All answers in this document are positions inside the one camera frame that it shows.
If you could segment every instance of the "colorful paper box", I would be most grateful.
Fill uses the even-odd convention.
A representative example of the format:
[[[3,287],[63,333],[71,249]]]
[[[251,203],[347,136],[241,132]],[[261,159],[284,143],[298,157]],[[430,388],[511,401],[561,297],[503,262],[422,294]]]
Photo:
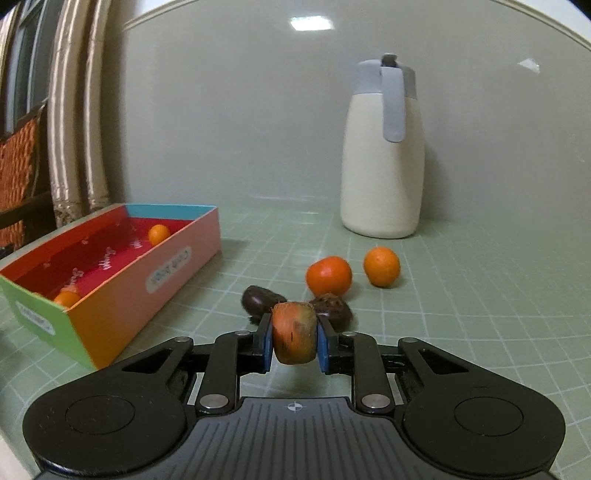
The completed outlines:
[[[156,224],[171,236],[153,247],[147,235]],[[8,264],[0,285],[23,326],[103,368],[220,247],[214,206],[118,205]],[[74,306],[50,300],[72,284],[82,297]]]

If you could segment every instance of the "green cutting mat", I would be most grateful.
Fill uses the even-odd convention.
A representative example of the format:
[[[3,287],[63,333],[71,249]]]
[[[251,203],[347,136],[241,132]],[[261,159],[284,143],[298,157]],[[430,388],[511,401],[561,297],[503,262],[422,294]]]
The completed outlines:
[[[589,480],[591,471],[591,255],[582,233],[423,222],[401,241],[344,230],[338,215],[221,208],[223,254],[214,258],[156,315],[124,352],[173,336],[196,343],[250,329],[243,290],[256,284],[290,300],[308,300],[307,267],[327,255],[347,258],[355,284],[352,329],[395,345],[415,336],[521,382],[552,399],[568,424],[553,471]],[[394,288],[369,285],[365,252],[387,245],[402,275]],[[21,461],[36,471],[21,434],[22,417],[43,392],[88,373],[14,320],[0,296],[0,428]],[[347,395],[349,379],[325,377],[317,362],[248,375],[242,394],[276,397]]]

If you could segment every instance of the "box label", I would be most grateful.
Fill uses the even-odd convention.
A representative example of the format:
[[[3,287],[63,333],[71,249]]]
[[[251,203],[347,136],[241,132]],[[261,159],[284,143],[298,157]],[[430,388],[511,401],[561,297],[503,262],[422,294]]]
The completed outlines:
[[[176,272],[189,263],[189,260],[191,260],[191,247],[186,246],[174,254],[164,265],[154,270],[146,279],[146,291],[148,293],[154,293]]]
[[[24,316],[27,320],[37,325],[39,328],[43,329],[45,332],[49,333],[49,335],[55,335],[56,331],[53,328],[53,325],[47,320],[45,317],[42,317],[38,313],[32,311],[30,308],[25,307],[21,302],[16,302],[18,311],[21,312],[22,316]]]

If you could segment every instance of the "metal rivet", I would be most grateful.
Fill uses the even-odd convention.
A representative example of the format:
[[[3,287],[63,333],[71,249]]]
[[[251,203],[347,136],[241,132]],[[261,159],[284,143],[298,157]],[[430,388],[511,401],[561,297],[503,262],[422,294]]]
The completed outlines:
[[[378,408],[386,408],[388,405],[390,405],[390,399],[386,395],[372,393],[371,395],[364,396],[361,399],[361,403],[367,408],[374,410]]]
[[[229,400],[225,395],[220,395],[218,393],[205,395],[199,400],[199,403],[208,410],[225,407],[228,402]]]

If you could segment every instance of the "small orange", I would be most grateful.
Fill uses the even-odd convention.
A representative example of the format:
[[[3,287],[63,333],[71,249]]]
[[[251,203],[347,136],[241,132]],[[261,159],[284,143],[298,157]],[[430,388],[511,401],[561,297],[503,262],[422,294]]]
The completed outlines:
[[[148,232],[148,240],[152,246],[156,246],[164,242],[170,236],[170,230],[165,225],[154,225]]]
[[[375,287],[389,287],[400,276],[400,259],[387,247],[375,247],[365,255],[363,270]]]
[[[353,272],[341,257],[326,257],[308,267],[306,283],[315,296],[344,295],[351,287]]]
[[[63,291],[72,291],[77,295],[80,295],[80,291],[78,290],[78,287],[76,287],[76,285],[72,284],[72,285],[66,285],[65,287],[62,287],[60,292]]]
[[[56,298],[53,299],[58,305],[70,308],[80,300],[80,295],[70,290],[62,291]]]

